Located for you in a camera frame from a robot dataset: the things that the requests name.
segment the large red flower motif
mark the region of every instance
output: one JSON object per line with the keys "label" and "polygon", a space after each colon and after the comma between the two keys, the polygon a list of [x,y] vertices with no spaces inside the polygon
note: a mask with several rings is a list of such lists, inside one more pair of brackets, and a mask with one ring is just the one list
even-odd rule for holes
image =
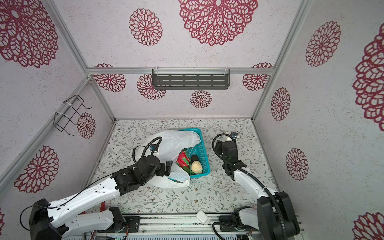
{"label": "large red flower motif", "polygon": [[191,95],[191,103],[194,107],[205,108],[212,102],[212,95],[203,90],[198,90]]}
{"label": "large red flower motif", "polygon": [[271,113],[276,121],[283,120],[291,107],[289,92],[285,88],[279,88],[273,94],[271,101]]}
{"label": "large red flower motif", "polygon": [[77,129],[83,138],[90,138],[95,133],[95,119],[90,113],[83,113],[77,121]]}
{"label": "large red flower motif", "polygon": [[137,80],[137,89],[140,94],[148,99],[160,99],[166,94],[166,90],[156,90],[153,88],[152,75],[145,74]]}
{"label": "large red flower motif", "polygon": [[364,48],[362,61],[355,70],[355,103],[364,109],[365,118],[373,119],[384,131],[384,23],[375,39]]}
{"label": "large red flower motif", "polygon": [[257,0],[179,0],[180,17],[191,37],[200,43],[223,45],[252,21]]}
{"label": "large red flower motif", "polygon": [[1,213],[1,208],[0,208],[0,236],[1,236],[1,230],[3,229],[4,226],[4,214]]}
{"label": "large red flower motif", "polygon": [[58,168],[59,159],[55,151],[49,146],[43,146],[13,185],[21,192],[37,193],[55,179]]}
{"label": "large red flower motif", "polygon": [[296,180],[304,180],[308,174],[308,161],[305,154],[297,148],[292,148],[285,160],[289,174]]}
{"label": "large red flower motif", "polygon": [[0,51],[5,60],[23,67],[49,65],[54,59],[58,35],[38,0],[0,1]]}
{"label": "large red flower motif", "polygon": [[317,67],[327,62],[340,42],[340,25],[330,21],[319,27],[308,43],[306,58],[309,65]]}
{"label": "large red flower motif", "polygon": [[[98,64],[96,68],[114,68],[109,64]],[[125,78],[123,74],[95,74],[93,75],[98,85],[110,92],[120,92],[125,88]]]}
{"label": "large red flower motif", "polygon": [[157,44],[163,35],[159,19],[153,12],[144,8],[132,13],[129,28],[133,37],[144,46]]}
{"label": "large red flower motif", "polygon": [[359,215],[359,219],[353,223],[354,240],[384,239],[384,216],[381,213],[366,212],[364,215]]}
{"label": "large red flower motif", "polygon": [[[270,63],[259,63],[253,66],[253,68],[272,68]],[[265,83],[268,80],[267,74],[246,74],[243,76],[243,85],[246,89],[251,91],[257,91],[263,89]]]}

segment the red doily pattern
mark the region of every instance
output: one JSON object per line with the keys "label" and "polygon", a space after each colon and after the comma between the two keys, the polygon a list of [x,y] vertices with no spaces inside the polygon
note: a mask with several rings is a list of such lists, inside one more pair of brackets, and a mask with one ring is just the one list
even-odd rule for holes
{"label": "red doily pattern", "polygon": [[285,160],[289,174],[296,180],[304,180],[308,174],[308,161],[305,154],[297,148],[292,148]]}
{"label": "red doily pattern", "polygon": [[223,45],[252,21],[257,0],[179,0],[184,28],[200,43]]}
{"label": "red doily pattern", "polygon": [[285,88],[279,88],[273,94],[271,101],[271,113],[276,121],[286,118],[289,108],[291,107],[291,99],[289,92]]}
{"label": "red doily pattern", "polygon": [[83,113],[77,120],[77,129],[83,138],[90,138],[95,133],[95,119],[90,113]]}
{"label": "red doily pattern", "polygon": [[0,1],[0,52],[5,60],[23,67],[49,65],[54,59],[58,35],[38,0]]}
{"label": "red doily pattern", "polygon": [[366,212],[364,215],[359,215],[359,219],[353,223],[354,240],[384,239],[384,216],[381,213]]}
{"label": "red doily pattern", "polygon": [[43,146],[13,185],[21,192],[37,193],[55,179],[58,168],[59,159],[55,151],[49,146]]}
{"label": "red doily pattern", "polygon": [[0,236],[1,236],[1,230],[3,229],[4,226],[4,214],[1,213],[1,208],[0,208]]}
{"label": "red doily pattern", "polygon": [[319,27],[308,43],[306,59],[309,65],[317,67],[327,62],[340,42],[340,25],[330,21]]}
{"label": "red doily pattern", "polygon": [[[98,64],[96,68],[114,68],[109,64]],[[120,92],[125,88],[125,78],[123,74],[94,74],[93,77],[98,85],[110,92]]]}
{"label": "red doily pattern", "polygon": [[159,19],[153,12],[144,8],[132,13],[129,28],[133,37],[145,46],[157,44],[163,35]]}
{"label": "red doily pattern", "polygon": [[[272,68],[270,63],[259,63],[253,66],[253,68]],[[243,85],[246,89],[251,91],[257,91],[263,89],[265,83],[268,80],[267,74],[246,74],[243,76]]]}
{"label": "red doily pattern", "polygon": [[384,131],[384,23],[375,39],[364,48],[362,61],[355,70],[355,103],[364,109],[366,119],[372,119]]}
{"label": "red doily pattern", "polygon": [[191,103],[194,107],[205,108],[212,102],[212,95],[204,90],[198,90],[191,95]]}
{"label": "red doily pattern", "polygon": [[153,88],[151,74],[140,76],[137,80],[137,89],[141,95],[152,100],[162,98],[167,92],[166,90],[156,90]]}

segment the floral tablecloth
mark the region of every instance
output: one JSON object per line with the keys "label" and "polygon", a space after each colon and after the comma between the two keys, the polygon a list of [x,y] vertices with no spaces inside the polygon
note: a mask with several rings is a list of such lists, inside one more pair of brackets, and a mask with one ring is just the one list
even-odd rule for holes
{"label": "floral tablecloth", "polygon": [[[191,179],[190,185],[179,189],[162,189],[148,184],[106,202],[106,208],[119,207],[129,212],[231,212],[234,208],[253,205],[255,201],[232,181],[222,169],[222,161],[212,151],[212,140],[219,133],[235,131],[241,141],[238,155],[252,172],[268,187],[276,188],[250,119],[168,119],[120,120],[94,175],[94,180],[133,164],[132,150],[144,143],[147,136],[168,130],[199,128],[211,167],[208,176]],[[100,204],[88,210],[100,211]]]}

